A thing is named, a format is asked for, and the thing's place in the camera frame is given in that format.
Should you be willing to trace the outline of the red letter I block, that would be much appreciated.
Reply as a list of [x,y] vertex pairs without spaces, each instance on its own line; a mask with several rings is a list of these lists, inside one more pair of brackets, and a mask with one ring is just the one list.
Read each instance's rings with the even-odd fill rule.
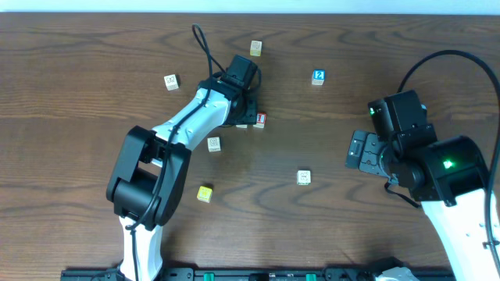
[[256,116],[256,123],[253,125],[255,128],[263,129],[266,124],[266,113],[259,112]]

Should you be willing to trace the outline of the blue number 2 block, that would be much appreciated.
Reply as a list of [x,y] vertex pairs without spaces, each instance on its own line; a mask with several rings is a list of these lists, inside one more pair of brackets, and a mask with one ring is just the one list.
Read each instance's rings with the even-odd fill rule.
[[312,72],[312,85],[322,86],[325,81],[325,70],[324,69],[315,69]]

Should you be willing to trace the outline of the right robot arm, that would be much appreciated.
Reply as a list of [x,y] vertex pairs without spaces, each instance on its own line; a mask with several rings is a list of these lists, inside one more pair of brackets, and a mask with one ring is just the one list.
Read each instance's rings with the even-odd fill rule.
[[496,199],[478,146],[466,136],[438,140],[415,91],[368,104],[374,132],[353,133],[346,166],[408,190],[437,231],[457,280],[497,280]]

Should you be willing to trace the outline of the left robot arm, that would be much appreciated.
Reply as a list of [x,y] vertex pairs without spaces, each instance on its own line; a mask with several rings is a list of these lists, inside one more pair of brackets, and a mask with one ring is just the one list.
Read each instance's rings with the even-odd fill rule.
[[154,280],[162,271],[163,226],[177,209],[192,151],[217,127],[254,125],[259,67],[240,55],[201,81],[195,97],[151,130],[135,126],[124,138],[106,189],[124,232],[121,280]]

